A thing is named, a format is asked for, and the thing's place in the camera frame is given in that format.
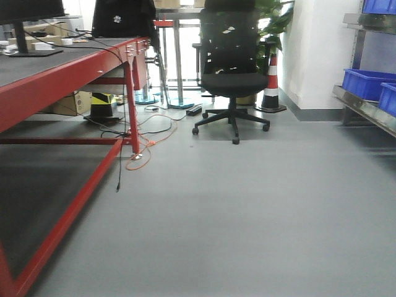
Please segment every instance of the red metal workbench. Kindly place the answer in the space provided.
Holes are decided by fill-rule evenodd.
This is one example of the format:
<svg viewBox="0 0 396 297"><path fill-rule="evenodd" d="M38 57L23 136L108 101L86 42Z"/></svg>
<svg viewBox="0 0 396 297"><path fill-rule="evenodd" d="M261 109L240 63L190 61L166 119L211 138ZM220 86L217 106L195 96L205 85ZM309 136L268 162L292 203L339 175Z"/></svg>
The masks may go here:
<svg viewBox="0 0 396 297"><path fill-rule="evenodd" d="M15 279L0 242L0 297L23 297L27 294L121 146L132 145L133 152L139 153L134 90L146 84L145 50L149 41L147 38L100 41L79 43L74 48L65 48L63 53L45 58L0 56L0 132L87 84L125 84L131 124L129 136L124 139L0 139L0 144L100 144L111 147ZM120 66L124 69L124 77L101 77Z"/></svg>

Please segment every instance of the power strip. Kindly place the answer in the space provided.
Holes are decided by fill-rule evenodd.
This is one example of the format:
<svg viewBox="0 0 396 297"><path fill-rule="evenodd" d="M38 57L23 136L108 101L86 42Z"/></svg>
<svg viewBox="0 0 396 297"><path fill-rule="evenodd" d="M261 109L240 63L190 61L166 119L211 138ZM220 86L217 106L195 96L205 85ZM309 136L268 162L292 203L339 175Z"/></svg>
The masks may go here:
<svg viewBox="0 0 396 297"><path fill-rule="evenodd" d="M200 105L190 107L188 110L186 110L186 114L188 116L196 116L197 114L199 114L201 112L202 112L202 106L200 106Z"/></svg>

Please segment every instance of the traffic cone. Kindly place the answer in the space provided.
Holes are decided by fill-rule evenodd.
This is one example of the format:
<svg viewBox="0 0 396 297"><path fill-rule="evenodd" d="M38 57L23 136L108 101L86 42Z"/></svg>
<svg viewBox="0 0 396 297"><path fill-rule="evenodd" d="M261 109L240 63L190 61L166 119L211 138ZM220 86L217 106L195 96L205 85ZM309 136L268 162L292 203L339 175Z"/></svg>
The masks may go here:
<svg viewBox="0 0 396 297"><path fill-rule="evenodd" d="M86 118L96 122L120 120L122 117L118 113L116 97L107 93L92 93L91 113Z"/></svg>
<svg viewBox="0 0 396 297"><path fill-rule="evenodd" d="M265 113L278 113L286 110L285 105L279 105L278 91L278 73L277 73L277 55L272 54L270 67L268 69L268 86L264 90L264 97L260 107L257 110Z"/></svg>

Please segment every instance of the black bag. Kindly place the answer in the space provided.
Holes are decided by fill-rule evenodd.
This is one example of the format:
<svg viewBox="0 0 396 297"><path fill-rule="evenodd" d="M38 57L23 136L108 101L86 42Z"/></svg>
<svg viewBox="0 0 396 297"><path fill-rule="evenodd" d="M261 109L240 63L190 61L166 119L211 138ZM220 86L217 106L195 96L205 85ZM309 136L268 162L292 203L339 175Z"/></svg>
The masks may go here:
<svg viewBox="0 0 396 297"><path fill-rule="evenodd" d="M92 22L95 38L150 37L151 45L159 49L154 22L153 0L97 0Z"/></svg>

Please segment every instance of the orange and white cone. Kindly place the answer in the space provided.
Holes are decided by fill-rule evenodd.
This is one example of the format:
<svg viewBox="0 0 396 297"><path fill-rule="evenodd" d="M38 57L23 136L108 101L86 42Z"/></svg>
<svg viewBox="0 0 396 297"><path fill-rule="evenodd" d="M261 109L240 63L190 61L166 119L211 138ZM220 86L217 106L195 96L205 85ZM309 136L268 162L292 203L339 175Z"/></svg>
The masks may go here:
<svg viewBox="0 0 396 297"><path fill-rule="evenodd" d="M264 90L261 107L257 108L265 113L278 113L286 110L286 106L279 105L277 55L272 54L268 69L268 86Z"/></svg>

